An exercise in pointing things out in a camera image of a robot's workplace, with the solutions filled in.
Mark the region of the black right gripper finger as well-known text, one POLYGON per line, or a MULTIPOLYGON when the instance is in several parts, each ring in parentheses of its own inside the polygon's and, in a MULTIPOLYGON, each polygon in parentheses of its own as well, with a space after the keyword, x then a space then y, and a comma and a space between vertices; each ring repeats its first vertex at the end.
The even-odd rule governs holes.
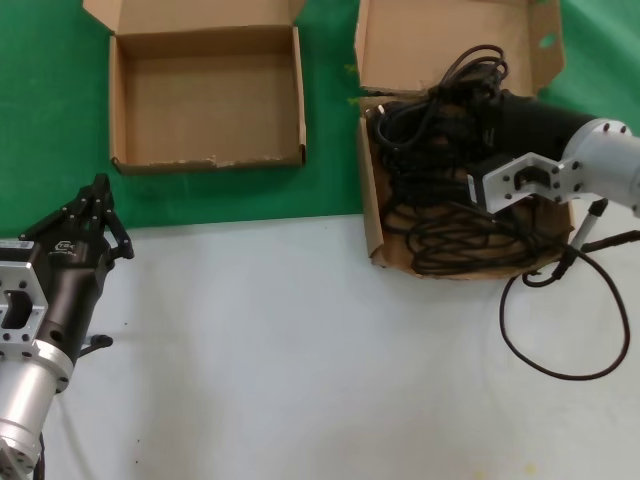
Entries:
POLYGON ((472 117, 438 117, 434 123, 434 143, 438 147, 463 150, 490 150, 480 125, 472 117))
POLYGON ((500 69, 481 69, 465 77, 471 99, 492 98, 500 93, 505 72, 500 69))

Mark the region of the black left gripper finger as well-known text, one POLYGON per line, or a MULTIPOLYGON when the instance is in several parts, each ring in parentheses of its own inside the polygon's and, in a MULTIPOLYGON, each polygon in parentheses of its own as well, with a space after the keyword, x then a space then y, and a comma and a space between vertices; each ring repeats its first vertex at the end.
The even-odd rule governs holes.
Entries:
POLYGON ((134 258, 134 249, 131 239, 115 212, 115 200, 107 175, 97 175, 92 184, 93 207, 92 223, 104 232, 107 228, 114 237, 115 247, 109 250, 110 259, 119 258, 131 260, 134 258))
POLYGON ((73 238, 84 232, 103 234, 106 201, 107 175, 98 174, 91 184, 80 188, 74 199, 28 227, 18 238, 24 241, 39 241, 46 235, 62 233, 71 234, 73 238))

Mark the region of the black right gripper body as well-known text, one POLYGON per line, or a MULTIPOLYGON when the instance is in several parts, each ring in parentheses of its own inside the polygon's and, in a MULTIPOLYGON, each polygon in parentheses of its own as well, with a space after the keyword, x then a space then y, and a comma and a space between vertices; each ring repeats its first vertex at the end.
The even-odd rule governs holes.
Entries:
POLYGON ((596 117, 508 91, 478 105, 478 127, 492 153, 535 153, 559 161, 574 134, 596 117))

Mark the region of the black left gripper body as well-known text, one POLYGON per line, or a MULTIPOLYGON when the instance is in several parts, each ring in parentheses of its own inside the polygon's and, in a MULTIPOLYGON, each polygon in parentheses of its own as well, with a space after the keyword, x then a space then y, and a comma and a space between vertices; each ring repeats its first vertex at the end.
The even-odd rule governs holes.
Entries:
POLYGON ((109 242, 102 227, 31 229, 27 238, 41 247, 46 260, 48 308, 37 338, 75 363, 110 271, 109 242))

